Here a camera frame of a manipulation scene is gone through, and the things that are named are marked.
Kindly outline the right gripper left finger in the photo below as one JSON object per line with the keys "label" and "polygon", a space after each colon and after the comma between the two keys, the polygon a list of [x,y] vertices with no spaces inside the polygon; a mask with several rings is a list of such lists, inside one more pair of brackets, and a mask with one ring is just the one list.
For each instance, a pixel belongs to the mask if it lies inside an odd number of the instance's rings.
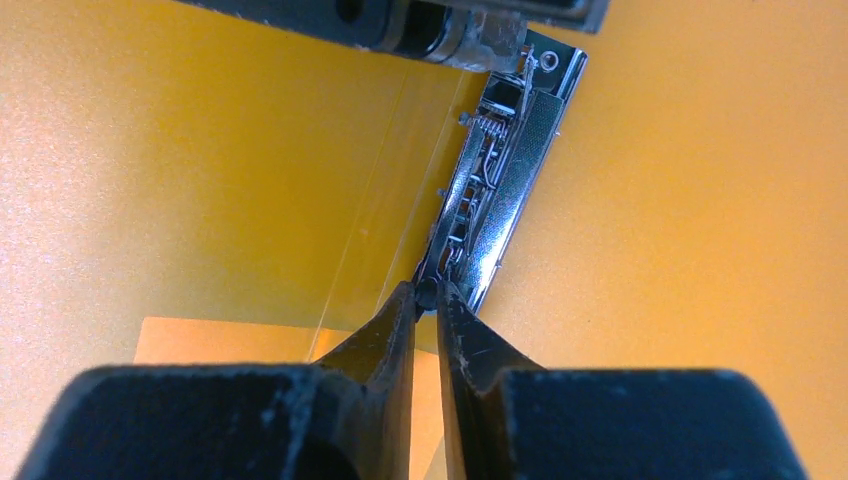
{"label": "right gripper left finger", "polygon": [[313,363],[113,365],[57,398],[22,479],[405,479],[413,284]]}

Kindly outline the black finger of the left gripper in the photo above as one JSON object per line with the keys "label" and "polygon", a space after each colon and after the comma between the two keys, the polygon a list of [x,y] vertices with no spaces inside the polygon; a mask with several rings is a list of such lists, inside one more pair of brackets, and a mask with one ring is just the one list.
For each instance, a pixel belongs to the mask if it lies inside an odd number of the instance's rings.
{"label": "black finger of the left gripper", "polygon": [[514,73],[531,23],[596,34],[605,0],[201,0],[197,7],[326,42],[471,72]]}

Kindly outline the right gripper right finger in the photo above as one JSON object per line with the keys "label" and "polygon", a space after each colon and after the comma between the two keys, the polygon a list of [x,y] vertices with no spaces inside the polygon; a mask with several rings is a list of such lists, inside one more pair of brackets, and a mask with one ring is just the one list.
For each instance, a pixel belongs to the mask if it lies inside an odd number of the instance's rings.
{"label": "right gripper right finger", "polygon": [[803,479],[767,397],[723,369],[549,369],[441,282],[451,479]]}

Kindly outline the metal folder clip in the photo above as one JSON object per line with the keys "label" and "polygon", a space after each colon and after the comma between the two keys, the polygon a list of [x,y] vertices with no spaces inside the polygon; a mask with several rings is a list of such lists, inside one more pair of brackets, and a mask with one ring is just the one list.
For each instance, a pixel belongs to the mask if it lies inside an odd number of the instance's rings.
{"label": "metal folder clip", "polygon": [[536,180],[588,62],[585,51],[529,31],[514,73],[492,72],[413,276],[421,310],[453,284],[478,312],[502,266]]}

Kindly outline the orange file folder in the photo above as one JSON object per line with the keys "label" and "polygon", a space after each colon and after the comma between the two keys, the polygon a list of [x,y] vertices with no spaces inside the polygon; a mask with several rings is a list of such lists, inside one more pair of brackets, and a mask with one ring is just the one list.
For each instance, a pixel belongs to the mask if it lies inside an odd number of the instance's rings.
{"label": "orange file folder", "polygon": [[[847,5],[615,1],[481,310],[724,367],[847,475]],[[171,1],[1,5],[1,475],[79,373],[308,362],[427,245],[485,79]]]}

